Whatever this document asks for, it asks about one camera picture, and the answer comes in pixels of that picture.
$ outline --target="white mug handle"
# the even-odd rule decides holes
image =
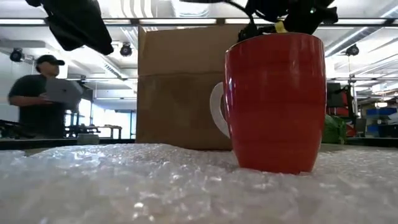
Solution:
[[[211,117],[213,117],[213,121],[216,124],[217,128],[225,134],[225,136],[229,137],[228,123],[225,121],[223,112],[221,111],[221,99],[224,95],[224,86],[223,83],[220,82],[216,86],[214,86],[213,91],[210,95],[210,113]]]

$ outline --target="red mug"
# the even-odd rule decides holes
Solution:
[[[225,81],[210,96],[211,115],[231,138],[239,165],[287,174],[312,171],[325,107],[323,43],[299,33],[261,35],[232,46]]]

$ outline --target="window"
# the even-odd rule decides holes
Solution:
[[[80,116],[79,117],[79,125],[80,124],[84,124],[84,125],[90,125],[90,121],[91,121],[91,119],[90,119],[90,117],[86,117],[86,116]]]
[[[136,138],[136,126],[137,126],[137,113],[131,113],[131,138]]]
[[[130,139],[130,113],[116,113],[114,122],[122,127],[121,138],[122,139]]]
[[[72,117],[70,114],[65,115],[65,126],[70,126],[72,125]]]
[[[92,116],[93,116],[93,124],[95,126],[104,126],[105,125],[105,122],[104,122],[105,110],[104,109],[93,104]]]
[[[91,116],[91,102],[82,99],[79,103],[79,114],[89,118]]]

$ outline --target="brown cardboard box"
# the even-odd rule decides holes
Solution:
[[[242,28],[140,29],[136,142],[231,149],[211,118],[209,99]]]

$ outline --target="yellow tag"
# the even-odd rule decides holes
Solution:
[[[284,23],[283,23],[282,21],[279,21],[279,22],[275,23],[275,30],[276,30],[276,32],[277,32],[278,34],[288,32],[288,31],[285,29]]]

